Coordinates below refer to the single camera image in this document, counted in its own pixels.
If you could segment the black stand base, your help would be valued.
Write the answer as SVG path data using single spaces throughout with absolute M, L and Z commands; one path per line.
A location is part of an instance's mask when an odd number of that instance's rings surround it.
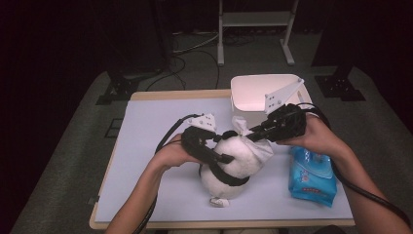
M 119 70 L 107 72 L 110 82 L 105 92 L 99 96 L 96 105 L 109 105 L 113 101 L 129 100 L 137 91 L 141 79 L 136 75 L 124 74 Z
M 331 75 L 316 76 L 315 80 L 325 98 L 339 98 L 342 101 L 364 101 L 365 97 L 349 80 L 351 64 L 342 64 Z

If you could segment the blue wet wipes pack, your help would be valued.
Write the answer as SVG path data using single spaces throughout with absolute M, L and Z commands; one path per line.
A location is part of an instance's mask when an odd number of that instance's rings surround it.
M 292 146 L 289 153 L 290 195 L 331 208 L 337 194 L 337 183 L 330 158 L 301 146 Z

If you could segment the dark floor plate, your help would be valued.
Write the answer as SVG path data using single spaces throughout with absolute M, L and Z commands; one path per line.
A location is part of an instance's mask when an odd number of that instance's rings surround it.
M 106 138 L 116 138 L 121 130 L 123 118 L 114 118 L 105 132 Z

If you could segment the panda plush toy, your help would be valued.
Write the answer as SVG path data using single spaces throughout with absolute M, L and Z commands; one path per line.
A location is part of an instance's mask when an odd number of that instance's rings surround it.
M 264 166 L 259 166 L 258 160 L 241 142 L 238 134 L 220 140 L 213 150 L 218 154 L 231 155 L 234 160 L 229 164 L 217 162 L 215 165 L 201 165 L 199 175 L 202 185 L 210 194 L 210 205 L 226 208 L 231 199 L 237 198 L 244 191 L 249 178 Z

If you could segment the person's left hand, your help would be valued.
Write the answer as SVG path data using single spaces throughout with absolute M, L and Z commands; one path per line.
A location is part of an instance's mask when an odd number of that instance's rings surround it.
M 159 152 L 153 157 L 154 162 L 166 169 L 180 167 L 191 162 L 199 163 L 199 160 L 188 154 L 181 145 L 181 134 L 175 135 Z

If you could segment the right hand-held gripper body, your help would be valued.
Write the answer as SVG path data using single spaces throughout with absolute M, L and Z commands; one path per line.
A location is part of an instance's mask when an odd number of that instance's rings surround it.
M 303 117 L 300 108 L 286 102 L 298 91 L 304 80 L 295 82 L 265 95 L 264 137 L 269 141 L 278 141 L 296 137 L 302 132 Z

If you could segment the person's right hand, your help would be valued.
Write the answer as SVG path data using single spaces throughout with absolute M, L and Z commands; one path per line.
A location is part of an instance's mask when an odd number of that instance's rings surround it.
M 306 117 L 307 126 L 302 136 L 279 140 L 281 145 L 302 146 L 311 151 L 326 154 L 338 159 L 349 152 L 349 146 L 335 135 L 320 118 L 314 115 Z

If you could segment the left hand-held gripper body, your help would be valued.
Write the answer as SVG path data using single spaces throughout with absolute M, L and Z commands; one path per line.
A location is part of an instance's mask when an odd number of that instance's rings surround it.
M 203 114 L 188 121 L 189 127 L 181 135 L 181 145 L 188 154 L 198 160 L 214 160 L 214 151 L 207 141 L 216 137 L 214 115 Z

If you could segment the white metal stand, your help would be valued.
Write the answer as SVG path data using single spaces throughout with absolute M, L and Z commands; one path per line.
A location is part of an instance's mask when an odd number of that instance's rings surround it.
M 223 0 L 219 0 L 217 64 L 223 65 L 225 63 L 223 33 L 226 27 L 285 26 L 285 34 L 284 37 L 280 40 L 280 44 L 286 63 L 288 65 L 294 65 L 295 60 L 289 49 L 288 43 L 295 21 L 299 1 L 300 0 L 293 0 L 292 6 L 289 11 L 225 13 L 223 11 Z

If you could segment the white wet wipe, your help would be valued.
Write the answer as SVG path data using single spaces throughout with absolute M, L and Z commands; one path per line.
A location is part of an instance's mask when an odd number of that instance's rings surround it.
M 234 116 L 232 118 L 232 124 L 236 132 L 241 136 L 241 142 L 253 153 L 254 157 L 258 160 L 259 166 L 263 167 L 264 164 L 274 155 L 274 151 L 270 143 L 266 139 L 259 139 L 252 141 L 247 138 L 248 134 L 252 134 L 252 131 L 247 127 L 247 121 L 242 116 Z

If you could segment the white plastic storage bin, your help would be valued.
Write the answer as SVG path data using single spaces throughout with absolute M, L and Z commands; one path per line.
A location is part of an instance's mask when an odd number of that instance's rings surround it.
M 249 129 L 284 105 L 307 108 L 313 102 L 304 80 L 294 74 L 236 76 L 231 80 L 231 101 L 233 115 L 245 118 Z

